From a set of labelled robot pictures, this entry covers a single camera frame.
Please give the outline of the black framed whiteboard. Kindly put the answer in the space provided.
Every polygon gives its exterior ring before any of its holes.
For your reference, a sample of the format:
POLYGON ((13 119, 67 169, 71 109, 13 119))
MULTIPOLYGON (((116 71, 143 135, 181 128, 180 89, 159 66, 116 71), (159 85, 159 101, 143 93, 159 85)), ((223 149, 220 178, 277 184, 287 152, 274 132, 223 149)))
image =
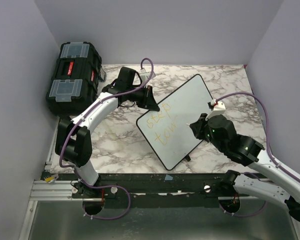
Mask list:
POLYGON ((210 113, 211 93, 201 75, 196 74, 158 103, 160 111, 147 111, 136 126, 168 171, 175 168, 202 141, 186 125, 202 113, 210 113))

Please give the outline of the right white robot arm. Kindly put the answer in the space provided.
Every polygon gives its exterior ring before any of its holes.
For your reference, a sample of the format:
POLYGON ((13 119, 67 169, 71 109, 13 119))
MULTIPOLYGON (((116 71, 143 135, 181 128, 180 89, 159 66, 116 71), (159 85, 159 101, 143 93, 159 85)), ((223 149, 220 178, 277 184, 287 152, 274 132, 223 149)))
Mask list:
POLYGON ((206 120, 203 113, 191 123, 194 137, 211 143, 231 161, 255 170, 272 183, 255 181, 236 173, 220 183, 220 191, 231 196, 235 192, 263 199, 288 210, 300 222, 300 174, 269 154, 253 138, 238 134, 232 121, 223 115, 206 120))

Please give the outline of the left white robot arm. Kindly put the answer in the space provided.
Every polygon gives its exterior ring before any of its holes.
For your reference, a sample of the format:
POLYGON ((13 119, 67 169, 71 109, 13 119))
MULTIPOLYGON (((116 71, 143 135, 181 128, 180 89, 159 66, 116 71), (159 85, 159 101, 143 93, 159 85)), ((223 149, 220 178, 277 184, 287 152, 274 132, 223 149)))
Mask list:
POLYGON ((154 72, 141 72, 122 67, 118 77, 103 87, 99 97, 81 114, 71 120, 62 120, 57 127, 55 153, 59 163, 69 164, 79 179, 85 182, 83 191, 91 198, 97 197, 101 185, 97 182, 98 172, 91 162, 91 135, 97 126, 113 111, 126 101, 134 102, 138 108, 158 112, 160 107, 153 94, 153 87, 148 84, 154 72))

